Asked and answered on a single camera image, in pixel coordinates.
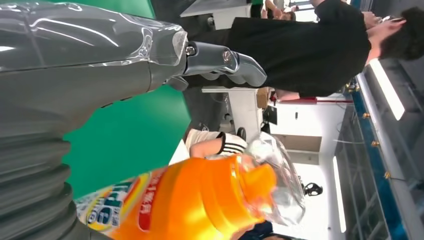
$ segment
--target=cardboard box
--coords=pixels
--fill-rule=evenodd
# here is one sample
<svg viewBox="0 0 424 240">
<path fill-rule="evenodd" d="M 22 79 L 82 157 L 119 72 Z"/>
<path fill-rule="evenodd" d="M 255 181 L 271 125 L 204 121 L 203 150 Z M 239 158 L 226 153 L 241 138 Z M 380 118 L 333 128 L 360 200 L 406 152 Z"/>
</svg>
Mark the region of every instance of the cardboard box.
<svg viewBox="0 0 424 240">
<path fill-rule="evenodd" d="M 256 102 L 258 108 L 266 109 L 268 107 L 269 92 L 269 87 L 262 87 L 257 90 Z"/>
</svg>

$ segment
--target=orange bottle cap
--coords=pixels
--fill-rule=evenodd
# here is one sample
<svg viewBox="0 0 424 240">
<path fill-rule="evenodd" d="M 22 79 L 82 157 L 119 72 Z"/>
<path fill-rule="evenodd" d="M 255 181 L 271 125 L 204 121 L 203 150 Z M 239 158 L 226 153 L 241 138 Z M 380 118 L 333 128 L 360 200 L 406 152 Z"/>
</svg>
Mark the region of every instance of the orange bottle cap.
<svg viewBox="0 0 424 240">
<path fill-rule="evenodd" d="M 242 191 L 248 204 L 258 201 L 271 204 L 271 193 L 277 187 L 277 176 L 269 164 L 257 166 L 249 171 L 241 171 Z"/>
</svg>

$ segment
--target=striped shirt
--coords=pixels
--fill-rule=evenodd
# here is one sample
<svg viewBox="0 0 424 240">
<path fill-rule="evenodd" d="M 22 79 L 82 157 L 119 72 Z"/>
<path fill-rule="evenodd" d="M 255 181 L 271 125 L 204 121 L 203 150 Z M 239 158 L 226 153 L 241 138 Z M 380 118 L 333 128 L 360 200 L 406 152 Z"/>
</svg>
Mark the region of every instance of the striped shirt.
<svg viewBox="0 0 424 240">
<path fill-rule="evenodd" d="M 196 143 L 213 139 L 222 139 L 221 148 L 219 152 L 216 153 L 216 155 L 220 156 L 231 156 L 244 153 L 248 145 L 241 137 L 229 133 L 191 129 L 187 135 L 185 146 L 187 149 L 190 149 L 190 147 Z"/>
</svg>

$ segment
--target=computer monitor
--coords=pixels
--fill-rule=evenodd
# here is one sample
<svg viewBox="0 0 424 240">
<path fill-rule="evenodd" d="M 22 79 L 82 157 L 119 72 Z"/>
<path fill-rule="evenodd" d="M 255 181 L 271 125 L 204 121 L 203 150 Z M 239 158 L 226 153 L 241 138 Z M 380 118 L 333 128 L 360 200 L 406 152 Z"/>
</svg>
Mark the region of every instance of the computer monitor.
<svg viewBox="0 0 424 240">
<path fill-rule="evenodd" d="M 277 108 L 274 106 L 268 106 L 263 111 L 263 121 L 277 125 Z"/>
</svg>

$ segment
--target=bottle label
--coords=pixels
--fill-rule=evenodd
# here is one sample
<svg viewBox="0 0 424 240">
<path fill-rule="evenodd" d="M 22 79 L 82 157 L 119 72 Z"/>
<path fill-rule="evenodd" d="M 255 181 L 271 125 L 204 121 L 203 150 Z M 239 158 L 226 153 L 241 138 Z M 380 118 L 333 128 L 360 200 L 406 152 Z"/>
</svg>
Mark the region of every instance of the bottle label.
<svg viewBox="0 0 424 240">
<path fill-rule="evenodd" d="M 78 219 L 91 229 L 108 235 L 129 215 L 136 214 L 138 226 L 148 232 L 156 190 L 165 171 L 166 168 L 161 168 L 143 173 L 77 199 Z"/>
</svg>

